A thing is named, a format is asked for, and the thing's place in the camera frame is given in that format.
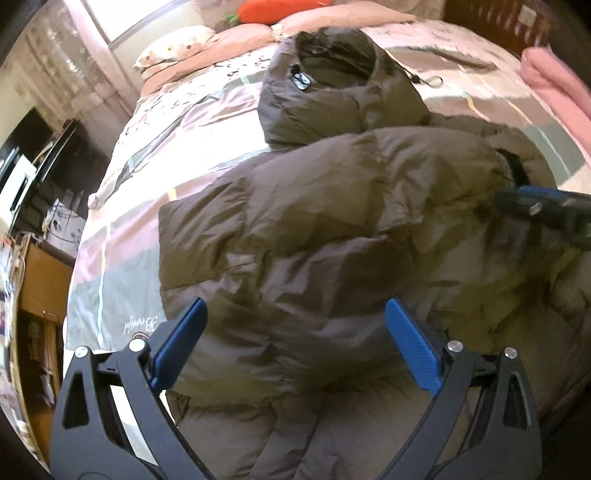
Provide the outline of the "brown puffer jacket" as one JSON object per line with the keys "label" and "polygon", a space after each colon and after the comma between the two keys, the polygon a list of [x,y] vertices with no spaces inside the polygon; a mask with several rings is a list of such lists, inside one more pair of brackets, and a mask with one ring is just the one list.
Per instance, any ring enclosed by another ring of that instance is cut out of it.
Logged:
{"label": "brown puffer jacket", "polygon": [[516,348],[540,415],[589,382],[589,254],[492,209],[555,184],[522,131],[431,112],[353,28],[284,40],[257,111],[269,149],[159,212],[166,315],[208,309],[171,410],[215,477],[384,470],[429,402],[391,298],[470,349]]}

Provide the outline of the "pink folded blanket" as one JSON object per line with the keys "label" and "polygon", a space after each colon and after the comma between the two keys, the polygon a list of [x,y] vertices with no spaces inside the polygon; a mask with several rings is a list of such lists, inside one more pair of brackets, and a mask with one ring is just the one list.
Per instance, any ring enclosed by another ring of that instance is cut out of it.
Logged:
{"label": "pink folded blanket", "polygon": [[519,73],[590,153],[590,89],[578,75],[545,47],[525,49]]}

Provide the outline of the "wooden cabinet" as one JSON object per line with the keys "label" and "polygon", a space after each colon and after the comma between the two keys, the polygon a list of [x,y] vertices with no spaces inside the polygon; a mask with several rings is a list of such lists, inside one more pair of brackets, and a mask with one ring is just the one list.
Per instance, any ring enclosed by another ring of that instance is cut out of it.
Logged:
{"label": "wooden cabinet", "polygon": [[9,270],[11,384],[33,453],[49,462],[50,437],[63,377],[62,327],[72,267],[25,234]]}

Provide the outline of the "dark wooden headboard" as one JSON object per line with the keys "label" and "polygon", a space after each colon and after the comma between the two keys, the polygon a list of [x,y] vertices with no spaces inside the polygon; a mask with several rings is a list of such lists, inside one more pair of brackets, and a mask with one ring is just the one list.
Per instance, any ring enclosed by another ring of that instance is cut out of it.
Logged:
{"label": "dark wooden headboard", "polygon": [[530,47],[549,45],[557,15],[545,1],[447,0],[443,20],[499,45],[517,58]]}

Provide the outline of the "black desk with monitor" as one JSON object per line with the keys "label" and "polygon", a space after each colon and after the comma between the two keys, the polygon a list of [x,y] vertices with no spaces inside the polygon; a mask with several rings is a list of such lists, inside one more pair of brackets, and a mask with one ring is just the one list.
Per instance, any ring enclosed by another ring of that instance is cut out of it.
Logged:
{"label": "black desk with monitor", "polygon": [[32,233],[74,246],[81,231],[67,224],[87,220],[106,167],[80,121],[53,131],[30,109],[1,145],[1,237]]}

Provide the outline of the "pink pillow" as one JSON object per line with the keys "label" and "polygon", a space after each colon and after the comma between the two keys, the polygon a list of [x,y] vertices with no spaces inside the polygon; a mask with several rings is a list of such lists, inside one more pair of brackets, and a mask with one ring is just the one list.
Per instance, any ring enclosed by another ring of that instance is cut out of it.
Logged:
{"label": "pink pillow", "polygon": [[230,60],[263,48],[300,32],[315,32],[324,27],[375,27],[391,23],[409,23],[416,16],[390,9],[372,1],[342,3],[294,13],[273,26],[247,23],[215,33],[215,39],[204,51],[187,59],[161,63],[142,71],[140,94],[157,92],[169,82],[216,63]]}

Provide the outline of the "striped pastel bed sheet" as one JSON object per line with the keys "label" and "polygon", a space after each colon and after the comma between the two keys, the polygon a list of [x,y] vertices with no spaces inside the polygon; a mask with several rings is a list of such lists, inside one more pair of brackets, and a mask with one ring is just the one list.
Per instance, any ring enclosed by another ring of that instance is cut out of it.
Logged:
{"label": "striped pastel bed sheet", "polygon": [[[359,29],[407,73],[433,113],[522,131],[555,184],[587,160],[503,48],[441,21]],[[66,345],[124,347],[171,320],[159,279],[159,212],[269,149],[259,97],[284,40],[217,63],[139,100],[89,202],[67,307]]]}

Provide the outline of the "orange carrot plush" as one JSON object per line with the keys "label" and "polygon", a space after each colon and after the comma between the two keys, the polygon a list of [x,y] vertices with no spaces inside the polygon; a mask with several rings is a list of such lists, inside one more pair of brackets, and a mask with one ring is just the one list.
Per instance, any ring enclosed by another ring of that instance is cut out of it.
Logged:
{"label": "orange carrot plush", "polygon": [[331,5],[331,0],[246,0],[238,6],[235,14],[228,16],[228,24],[273,25],[294,13]]}

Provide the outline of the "white polka dot pillow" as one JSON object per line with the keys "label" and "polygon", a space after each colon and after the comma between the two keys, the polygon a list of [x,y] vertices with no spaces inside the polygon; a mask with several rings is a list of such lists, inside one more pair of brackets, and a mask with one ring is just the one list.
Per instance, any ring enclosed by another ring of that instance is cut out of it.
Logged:
{"label": "white polka dot pillow", "polygon": [[144,71],[161,63],[187,59],[204,51],[214,39],[214,30],[204,25],[176,29],[149,44],[138,55],[133,68]]}

